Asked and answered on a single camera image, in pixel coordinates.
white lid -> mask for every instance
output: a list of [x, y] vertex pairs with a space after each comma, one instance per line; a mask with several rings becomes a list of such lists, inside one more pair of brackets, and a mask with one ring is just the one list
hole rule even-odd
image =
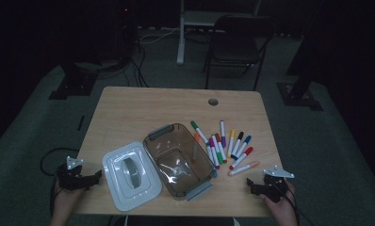
[[107, 153], [103, 167], [111, 197], [121, 211], [132, 210], [161, 192], [162, 184], [155, 167], [139, 142]]

chair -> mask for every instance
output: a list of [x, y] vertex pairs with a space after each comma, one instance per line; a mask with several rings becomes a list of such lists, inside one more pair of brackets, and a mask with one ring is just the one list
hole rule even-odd
[[211, 66], [245, 67], [244, 74], [252, 65], [259, 63], [253, 86], [255, 90], [267, 44], [275, 31], [276, 21], [271, 17], [220, 17], [214, 24], [203, 68], [203, 72], [206, 72], [205, 89], [208, 89]]

hand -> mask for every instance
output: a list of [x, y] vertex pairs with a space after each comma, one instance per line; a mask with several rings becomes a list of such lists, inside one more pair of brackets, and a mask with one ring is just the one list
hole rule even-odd
[[55, 206], [53, 209], [50, 226], [65, 226], [73, 213], [74, 208], [79, 203], [85, 188], [70, 191], [63, 189], [56, 182]]
[[[285, 179], [285, 183], [287, 184], [288, 189], [294, 193], [296, 190], [295, 187], [291, 183], [289, 183], [286, 179]], [[290, 191], [287, 191], [285, 195], [294, 204], [295, 203], [294, 196]], [[259, 196], [267, 205], [270, 212], [273, 214], [276, 221], [278, 222], [279, 226], [297, 226], [298, 225], [297, 220], [296, 220], [296, 213], [287, 199], [281, 198], [280, 201], [275, 203], [263, 194]]]

dark floor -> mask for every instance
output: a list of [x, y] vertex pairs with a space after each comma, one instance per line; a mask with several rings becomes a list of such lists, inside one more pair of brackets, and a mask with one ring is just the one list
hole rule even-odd
[[[168, 33], [148, 30], [148, 33]], [[176, 65], [178, 39], [166, 37], [144, 43], [141, 73], [150, 87], [203, 89], [202, 67], [206, 45], [187, 42], [185, 64]], [[277, 82], [294, 83], [286, 70], [300, 40], [279, 37], [269, 45], [257, 91], [261, 93], [279, 154], [286, 170], [295, 173], [299, 208], [316, 225], [375, 225], [375, 178], [342, 120], [328, 91], [311, 84], [311, 91], [324, 111], [285, 106]], [[142, 53], [133, 59], [139, 65]], [[97, 66], [82, 64], [97, 70]], [[214, 70], [211, 89], [251, 90], [253, 72], [245, 75]], [[36, 87], [17, 119], [0, 139], [0, 225], [47, 225], [50, 177], [39, 168], [41, 157], [51, 149], [78, 149], [89, 127], [100, 93], [106, 86], [137, 86], [137, 70], [100, 73], [90, 96], [48, 100], [64, 73], [57, 67]], [[47, 161], [47, 170], [63, 161], [57, 153]], [[70, 225], [107, 225], [109, 216], [74, 216]], [[242, 226], [276, 225], [272, 218], [238, 218]], [[302, 225], [309, 225], [302, 218]]]

desk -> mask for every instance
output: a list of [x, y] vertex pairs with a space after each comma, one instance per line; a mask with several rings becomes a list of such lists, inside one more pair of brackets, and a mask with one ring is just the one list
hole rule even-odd
[[[216, 98], [218, 105], [208, 100]], [[182, 123], [193, 134], [190, 121], [196, 121], [206, 136], [220, 132], [220, 120], [225, 121], [227, 139], [232, 128], [251, 135], [249, 146], [254, 151], [240, 163], [261, 161], [255, 169], [232, 177], [229, 166], [221, 165], [213, 187], [192, 202], [177, 201], [163, 189], [156, 199], [129, 211], [120, 212], [111, 199], [105, 175], [93, 186], [76, 209], [79, 214], [146, 215], [146, 216], [218, 216], [267, 217], [268, 208], [250, 194], [246, 177], [263, 184], [262, 169], [282, 166], [270, 130], [261, 96], [253, 91], [154, 89], [108, 87], [102, 93], [78, 158], [84, 159], [83, 175], [102, 169], [103, 156], [131, 142], [142, 142], [149, 132], [165, 124]]]
[[[256, 16], [261, 4], [261, 0], [255, 1], [253, 6], [253, 13], [233, 13], [235, 15], [244, 16]], [[180, 33], [179, 33], [179, 45], [178, 45], [178, 56], [176, 63], [178, 65], [184, 64], [185, 58], [185, 25], [199, 25], [199, 26], [214, 26], [214, 23], [219, 17], [232, 12], [211, 12], [211, 11], [185, 11], [185, 0], [181, 0], [181, 13], [180, 13]]]

